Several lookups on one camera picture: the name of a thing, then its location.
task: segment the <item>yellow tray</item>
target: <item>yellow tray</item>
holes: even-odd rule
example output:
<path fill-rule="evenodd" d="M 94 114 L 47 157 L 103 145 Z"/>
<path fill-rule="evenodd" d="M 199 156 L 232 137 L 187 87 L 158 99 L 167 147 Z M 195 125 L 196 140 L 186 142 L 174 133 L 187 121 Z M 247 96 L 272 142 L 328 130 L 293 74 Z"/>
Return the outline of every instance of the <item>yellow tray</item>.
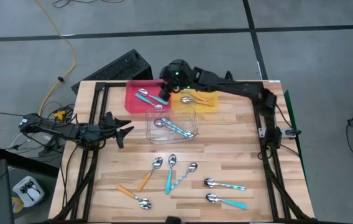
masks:
<path fill-rule="evenodd" d="M 185 108 L 187 105 L 192 106 L 195 110 L 196 113 L 213 113 L 216 112 L 216 109 L 218 107 L 218 93 L 216 91 L 212 93 L 205 93 L 205 92 L 200 92 L 196 90 L 187 90 L 188 93 L 183 93 L 182 91 L 179 93 L 173 93 L 171 96 L 171 109 L 177 110 L 177 109 L 182 109 Z M 181 98 L 184 96 L 189 96 L 192 97 L 194 100 L 198 100 L 194 96 L 190 95 L 189 93 L 193 93 L 194 95 L 198 95 L 200 98 L 204 98 L 207 100 L 208 103 L 212 103 L 214 106 L 207 106 L 207 105 L 201 105 L 198 103 L 182 103 Z"/>

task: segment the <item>concrete floor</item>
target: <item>concrete floor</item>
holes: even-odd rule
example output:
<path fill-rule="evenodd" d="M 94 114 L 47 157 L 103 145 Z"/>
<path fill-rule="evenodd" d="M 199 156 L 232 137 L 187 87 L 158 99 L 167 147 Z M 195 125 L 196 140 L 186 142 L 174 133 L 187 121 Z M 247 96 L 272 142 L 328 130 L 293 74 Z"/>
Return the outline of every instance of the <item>concrete floor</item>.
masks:
<path fill-rule="evenodd" d="M 54 8 L 51 1 L 41 2 L 62 34 L 248 28 L 240 0 L 71 2 L 63 9 Z M 251 0 L 249 4 L 256 27 L 353 25 L 351 0 Z M 33 1 L 0 0 L 0 37 L 34 35 L 55 35 L 38 6 Z M 353 223 L 353 154 L 345 139 L 346 120 L 353 116 L 353 30 L 267 32 L 258 33 L 258 38 L 268 78 L 281 80 L 290 91 L 303 131 L 301 150 L 316 218 Z M 238 79 L 260 79 L 249 33 L 73 39 L 71 43 L 77 66 L 50 99 L 63 105 L 75 100 L 72 84 L 130 49 L 151 64 L 155 78 L 163 66 L 183 58 L 220 75 L 230 70 Z M 72 54 L 62 40 L 0 42 L 0 111 L 38 111 L 56 77 L 71 63 Z M 51 111 L 57 106 L 48 107 Z M 0 115 L 0 147 L 9 147 L 19 121 Z M 36 155 L 37 151 L 26 154 Z M 49 203 L 45 206 L 17 222 L 42 221 Z"/>

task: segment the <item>wooden table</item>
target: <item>wooden table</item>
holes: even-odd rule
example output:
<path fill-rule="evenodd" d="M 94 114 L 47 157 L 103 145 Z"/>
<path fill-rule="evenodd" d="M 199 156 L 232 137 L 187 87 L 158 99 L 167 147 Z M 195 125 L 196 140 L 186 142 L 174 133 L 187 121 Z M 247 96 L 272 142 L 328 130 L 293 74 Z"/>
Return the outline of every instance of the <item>wooden table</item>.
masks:
<path fill-rule="evenodd" d="M 74 110 L 79 122 L 88 122 L 94 86 L 94 81 L 81 82 Z M 278 96 L 278 105 L 289 119 L 280 82 L 264 81 L 264 86 Z M 111 111 L 118 119 L 132 120 L 131 125 L 135 129 L 125 138 L 124 149 L 119 149 L 112 139 L 99 152 L 90 222 L 164 222 L 167 215 L 181 217 L 184 222 L 272 221 L 264 168 L 262 161 L 257 158 L 260 147 L 254 112 L 248 98 L 219 92 L 218 112 L 197 114 L 199 134 L 192 142 L 153 145 L 145 137 L 144 114 L 129 114 L 124 109 L 125 90 L 125 87 L 110 88 L 106 111 Z M 276 120 L 279 127 L 287 127 L 278 111 Z M 282 144 L 297 151 L 294 140 L 283 139 Z M 74 148 L 73 142 L 67 142 L 62 159 L 64 170 Z M 190 173 L 170 195 L 166 195 L 164 188 L 169 169 L 167 159 L 173 153 L 177 156 L 177 163 L 173 167 L 172 182 L 186 172 L 189 163 L 197 162 L 198 169 Z M 287 192 L 302 211 L 313 217 L 300 158 L 284 148 L 280 148 L 278 154 Z M 67 180 L 69 197 L 75 189 L 81 155 L 82 150 L 78 149 L 71 158 Z M 144 189 L 137 192 L 137 186 L 151 170 L 152 161 L 158 156 L 165 162 L 154 172 Z M 220 183 L 246 186 L 247 190 L 223 187 L 209 189 L 203 185 L 207 177 Z M 125 186 L 139 197 L 148 198 L 152 202 L 152 209 L 141 209 L 138 201 L 116 190 L 117 184 Z M 244 202 L 249 209 L 209 203 L 205 199 L 208 193 Z M 278 212 L 282 217 L 283 209 L 277 190 L 275 195 Z M 61 210 L 62 196 L 63 184 L 59 174 L 50 218 Z M 83 200 L 80 200 L 78 217 L 82 216 Z"/>

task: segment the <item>red tray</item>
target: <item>red tray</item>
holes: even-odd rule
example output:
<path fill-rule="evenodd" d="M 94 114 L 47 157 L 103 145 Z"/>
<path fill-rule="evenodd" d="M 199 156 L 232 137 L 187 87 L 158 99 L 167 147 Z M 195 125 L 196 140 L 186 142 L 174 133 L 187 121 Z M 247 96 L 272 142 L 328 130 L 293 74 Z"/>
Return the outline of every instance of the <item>red tray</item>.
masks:
<path fill-rule="evenodd" d="M 160 85 L 163 83 L 162 80 L 134 80 L 128 81 L 126 85 L 126 100 L 124 102 L 125 109 L 130 113 L 145 113 L 149 109 L 153 109 L 153 106 L 140 100 L 135 96 L 140 88 L 144 88 L 150 95 L 158 96 L 160 93 Z M 146 97 L 154 104 L 163 106 L 163 110 L 171 109 L 171 100 L 168 101 L 168 105 L 163 105 L 151 97 Z"/>

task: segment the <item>transparent bin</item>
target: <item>transparent bin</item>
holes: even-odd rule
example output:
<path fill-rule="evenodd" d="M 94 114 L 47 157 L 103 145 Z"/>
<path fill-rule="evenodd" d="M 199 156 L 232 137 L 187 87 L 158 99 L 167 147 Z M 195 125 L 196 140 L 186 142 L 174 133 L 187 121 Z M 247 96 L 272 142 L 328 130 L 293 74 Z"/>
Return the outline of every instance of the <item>transparent bin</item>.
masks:
<path fill-rule="evenodd" d="M 155 110 L 150 109 L 145 114 L 146 117 L 146 138 L 152 144 L 172 144 L 179 142 L 192 141 L 198 133 L 196 111 L 193 107 L 187 106 L 177 110 Z M 171 130 L 171 125 L 166 122 L 161 122 L 162 126 L 155 125 L 155 121 L 162 118 L 171 121 L 184 132 L 191 133 L 191 137 L 186 136 Z"/>

